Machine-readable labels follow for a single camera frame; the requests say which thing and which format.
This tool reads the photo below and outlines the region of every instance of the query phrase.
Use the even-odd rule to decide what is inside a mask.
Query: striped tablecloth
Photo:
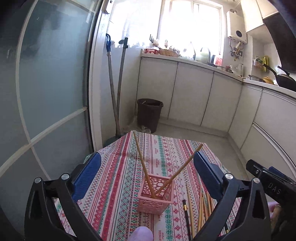
[[[148,172],[168,177],[182,166],[199,145],[195,141],[140,132],[137,132],[137,137]],[[205,143],[201,151],[211,163],[217,164],[224,173],[227,172]],[[101,168],[85,197],[77,203],[104,241],[126,241],[138,226],[148,227],[155,241],[188,240],[182,205],[183,199],[188,202],[186,182],[191,192],[196,227],[202,183],[193,161],[175,179],[174,203],[158,216],[137,212],[137,196],[144,172],[132,132],[99,153],[102,156]],[[228,219],[229,226],[234,221],[239,203],[240,199],[236,199]],[[59,203],[57,210],[66,232],[74,235]]]

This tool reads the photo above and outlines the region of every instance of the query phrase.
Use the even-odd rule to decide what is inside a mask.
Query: window
[[[115,0],[107,33],[118,42],[128,37],[130,46],[149,46],[149,36],[157,37],[162,0]]]
[[[150,34],[180,50],[208,47],[221,52],[221,8],[207,0],[115,0],[108,31],[118,46],[128,37],[129,45],[148,46]]]
[[[218,55],[221,51],[221,9],[188,0],[166,0],[160,22],[160,43],[181,50],[193,43],[195,51],[207,47]]]

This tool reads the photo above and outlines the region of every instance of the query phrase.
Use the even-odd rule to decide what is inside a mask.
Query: metal screw
[[[227,179],[231,180],[231,179],[233,178],[233,175],[230,174],[230,173],[226,173],[226,174],[225,174],[225,177],[226,177]]]
[[[41,178],[40,178],[40,177],[35,178],[34,182],[35,182],[35,183],[39,183],[39,182],[41,182]]]
[[[63,179],[63,180],[67,180],[69,177],[70,177],[70,176],[69,176],[68,173],[65,173],[65,174],[62,175],[62,179]]]
[[[258,178],[253,179],[255,183],[260,183],[260,180]]]

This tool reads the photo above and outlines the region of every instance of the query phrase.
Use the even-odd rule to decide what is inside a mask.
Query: mop
[[[120,137],[122,137],[122,134],[120,132],[120,126],[119,126],[119,105],[120,105],[120,92],[121,92],[124,58],[126,54],[126,49],[128,48],[128,44],[127,44],[128,38],[125,38],[119,41],[119,44],[123,44],[123,50],[122,50],[121,63],[120,63],[120,69],[119,69],[119,80],[118,80],[117,101],[116,101],[115,92],[114,92],[113,73],[112,73],[112,62],[111,62],[111,37],[109,34],[106,34],[106,37],[107,37],[106,49],[107,49],[107,57],[108,57],[109,81],[110,81],[112,107],[113,107],[113,113],[115,118],[116,133],[115,133],[115,136],[109,138],[104,143],[104,147],[110,145],[111,143],[115,142]]]

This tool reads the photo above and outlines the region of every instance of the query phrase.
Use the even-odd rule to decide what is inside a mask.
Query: blue gripper pad
[[[101,166],[101,160],[101,155],[96,152],[84,164],[78,165],[72,172],[72,198],[75,202],[84,198],[85,193]]]
[[[270,168],[268,168],[268,170],[270,172],[272,172],[273,174],[278,175],[279,177],[281,177],[283,179],[286,178],[286,175],[285,174],[281,173],[278,169],[274,168],[273,166],[271,166]]]
[[[222,177],[224,173],[216,164],[210,163],[201,151],[194,155],[193,163],[210,196],[219,202],[223,196]]]

